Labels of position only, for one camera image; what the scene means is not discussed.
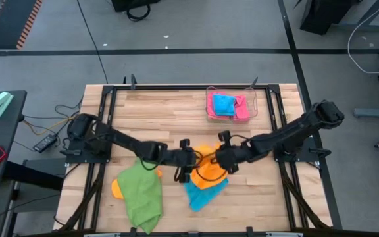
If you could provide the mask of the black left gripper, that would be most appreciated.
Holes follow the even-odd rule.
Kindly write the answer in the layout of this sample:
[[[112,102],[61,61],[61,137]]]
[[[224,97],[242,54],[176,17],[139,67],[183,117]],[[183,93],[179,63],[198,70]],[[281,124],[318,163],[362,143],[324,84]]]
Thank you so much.
[[[190,139],[180,140],[179,149],[171,149],[163,152],[163,165],[176,167],[174,181],[179,183],[189,183],[192,170],[200,167],[202,154],[194,151],[190,146]]]

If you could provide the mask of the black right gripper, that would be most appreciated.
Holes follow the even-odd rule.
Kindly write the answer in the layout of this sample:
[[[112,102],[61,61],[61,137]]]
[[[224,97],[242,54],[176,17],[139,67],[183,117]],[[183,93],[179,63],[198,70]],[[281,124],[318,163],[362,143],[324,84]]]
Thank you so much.
[[[240,145],[232,145],[230,140],[233,137],[243,138]],[[249,138],[241,135],[231,135],[229,130],[225,130],[218,134],[221,142],[224,142],[217,150],[211,153],[210,157],[215,157],[210,160],[210,163],[224,169],[228,174],[234,174],[239,170],[240,163],[253,161],[253,150],[249,146]]]

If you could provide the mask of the orange microfiber towel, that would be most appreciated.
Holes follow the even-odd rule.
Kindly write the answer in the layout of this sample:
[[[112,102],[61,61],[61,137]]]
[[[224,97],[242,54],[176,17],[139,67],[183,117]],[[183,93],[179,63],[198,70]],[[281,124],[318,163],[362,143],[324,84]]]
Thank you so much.
[[[200,167],[192,170],[191,181],[202,190],[220,184],[228,175],[218,163],[215,165],[210,163],[210,160],[215,158],[210,157],[211,153],[219,147],[220,144],[216,143],[215,145],[203,144],[195,148],[195,151],[199,151],[202,154],[202,163]]]
[[[155,173],[157,174],[157,176],[159,178],[161,178],[163,176],[163,173],[159,169],[157,169],[155,171]],[[118,179],[115,179],[115,180],[112,181],[112,183],[111,183],[111,192],[112,192],[114,198],[116,198],[116,199],[124,199],[124,196],[123,196],[122,191],[120,189],[120,185],[119,185]]]

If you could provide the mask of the blue microfiber towel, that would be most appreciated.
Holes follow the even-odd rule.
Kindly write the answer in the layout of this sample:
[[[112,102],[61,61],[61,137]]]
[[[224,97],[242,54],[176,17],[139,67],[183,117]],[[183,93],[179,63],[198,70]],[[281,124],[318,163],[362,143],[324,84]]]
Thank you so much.
[[[198,188],[192,181],[184,184],[185,191],[189,197],[189,206],[192,211],[198,212],[207,204],[212,202],[228,185],[228,179],[225,178],[220,184],[211,186],[204,190]]]
[[[229,95],[214,94],[213,95],[213,110],[219,116],[235,115],[236,98]]]

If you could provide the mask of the pink microfiber towel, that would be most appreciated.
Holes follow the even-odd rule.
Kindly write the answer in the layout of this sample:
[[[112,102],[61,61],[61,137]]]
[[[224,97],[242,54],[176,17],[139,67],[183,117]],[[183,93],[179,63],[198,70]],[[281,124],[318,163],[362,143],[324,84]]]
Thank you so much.
[[[221,94],[221,93],[209,93],[207,95],[207,114],[210,118],[212,119],[228,119],[233,116],[219,116],[216,115],[214,110],[213,110],[213,95],[214,94]]]
[[[248,121],[249,120],[249,109],[247,104],[246,96],[236,95],[234,103],[234,120],[235,121]]]

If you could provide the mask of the clear plastic bin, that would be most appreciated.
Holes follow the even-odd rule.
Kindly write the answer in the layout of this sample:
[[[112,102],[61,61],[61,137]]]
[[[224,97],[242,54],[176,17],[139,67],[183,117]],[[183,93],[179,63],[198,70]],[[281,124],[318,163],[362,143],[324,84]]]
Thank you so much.
[[[205,97],[206,97],[206,113],[207,113],[207,95],[209,93],[221,93],[231,96],[236,95],[244,95],[247,99],[248,109],[249,109],[249,120],[248,121],[241,121],[241,122],[249,122],[253,117],[256,117],[258,114],[258,108],[257,108],[257,93],[254,89],[251,88],[244,88],[244,89],[225,89],[225,88],[217,88],[214,86],[209,86],[206,89]],[[210,120],[220,120],[220,121],[226,121],[226,122],[239,122],[235,121],[234,117],[226,118],[226,119],[215,119],[210,118],[207,114],[208,119]]]

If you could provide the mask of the green microfiber towel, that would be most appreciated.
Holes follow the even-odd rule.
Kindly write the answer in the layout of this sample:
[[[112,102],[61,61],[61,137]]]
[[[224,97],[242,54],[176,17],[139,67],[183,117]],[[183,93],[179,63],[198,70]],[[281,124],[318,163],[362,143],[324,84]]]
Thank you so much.
[[[161,178],[153,165],[139,159],[121,171],[116,179],[133,227],[151,234],[163,215]]]

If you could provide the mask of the black power adapter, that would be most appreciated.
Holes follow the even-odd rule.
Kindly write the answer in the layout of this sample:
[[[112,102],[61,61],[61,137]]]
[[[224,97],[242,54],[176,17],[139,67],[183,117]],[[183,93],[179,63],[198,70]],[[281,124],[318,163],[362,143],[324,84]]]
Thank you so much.
[[[57,137],[55,135],[49,134],[44,139],[42,139],[40,142],[38,142],[34,147],[33,150],[42,153],[44,152],[48,147],[52,146],[57,141]]]

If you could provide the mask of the black equipment box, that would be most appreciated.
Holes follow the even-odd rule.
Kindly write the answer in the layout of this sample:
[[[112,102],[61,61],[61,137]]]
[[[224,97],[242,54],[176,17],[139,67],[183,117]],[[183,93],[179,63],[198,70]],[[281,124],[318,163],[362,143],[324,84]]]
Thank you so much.
[[[116,12],[123,12],[130,9],[158,3],[160,0],[111,0]]]

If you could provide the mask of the gray desk foot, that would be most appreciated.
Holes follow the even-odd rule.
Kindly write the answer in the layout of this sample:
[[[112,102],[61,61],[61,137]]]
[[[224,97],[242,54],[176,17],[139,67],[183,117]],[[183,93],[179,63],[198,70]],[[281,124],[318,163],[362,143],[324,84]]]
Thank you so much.
[[[379,118],[379,109],[364,109],[355,108],[353,110],[353,115],[357,118],[359,117],[374,117]]]

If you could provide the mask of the black cabinet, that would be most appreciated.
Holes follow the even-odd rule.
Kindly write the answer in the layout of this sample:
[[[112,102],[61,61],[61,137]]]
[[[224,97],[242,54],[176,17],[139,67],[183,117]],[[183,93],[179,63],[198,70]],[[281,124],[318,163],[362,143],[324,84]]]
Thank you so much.
[[[351,0],[306,0],[300,29],[324,35],[338,24],[352,7]]]

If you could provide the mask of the gray desk leg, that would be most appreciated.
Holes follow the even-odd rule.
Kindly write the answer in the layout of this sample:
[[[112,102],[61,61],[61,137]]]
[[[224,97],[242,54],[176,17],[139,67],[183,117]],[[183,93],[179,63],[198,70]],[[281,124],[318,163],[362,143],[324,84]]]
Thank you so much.
[[[344,28],[358,28],[365,30],[379,30],[379,22],[375,21],[375,18],[379,15],[379,0],[369,8],[369,10],[359,19],[358,22],[340,22],[335,26]]]

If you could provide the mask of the black mat with orange stripes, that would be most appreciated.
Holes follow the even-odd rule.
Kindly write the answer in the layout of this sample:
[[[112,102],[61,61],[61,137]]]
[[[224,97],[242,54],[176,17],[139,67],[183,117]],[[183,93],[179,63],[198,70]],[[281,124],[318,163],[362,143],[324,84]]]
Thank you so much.
[[[0,0],[0,50],[19,50],[26,44],[43,0]]]

